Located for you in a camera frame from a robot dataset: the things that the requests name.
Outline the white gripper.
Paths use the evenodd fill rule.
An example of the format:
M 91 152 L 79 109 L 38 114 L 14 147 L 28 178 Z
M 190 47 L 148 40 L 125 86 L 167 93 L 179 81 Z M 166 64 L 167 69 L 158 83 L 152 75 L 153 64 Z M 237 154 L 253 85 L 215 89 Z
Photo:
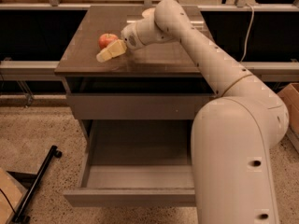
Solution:
M 139 22 L 130 23 L 121 30 L 121 39 L 109 43 L 97 55 L 96 60 L 100 63 L 106 62 L 112 58 L 121 56 L 128 49 L 137 50 L 145 47 L 139 37 Z

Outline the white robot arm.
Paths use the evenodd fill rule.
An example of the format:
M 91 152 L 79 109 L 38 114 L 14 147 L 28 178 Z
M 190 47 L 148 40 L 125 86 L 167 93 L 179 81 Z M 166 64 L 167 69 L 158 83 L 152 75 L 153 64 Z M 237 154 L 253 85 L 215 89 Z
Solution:
M 199 224 L 279 224 L 270 147 L 289 126 L 283 101 L 250 70 L 199 32 L 174 0 L 127 25 L 96 56 L 176 39 L 216 97 L 196 114 L 191 152 Z

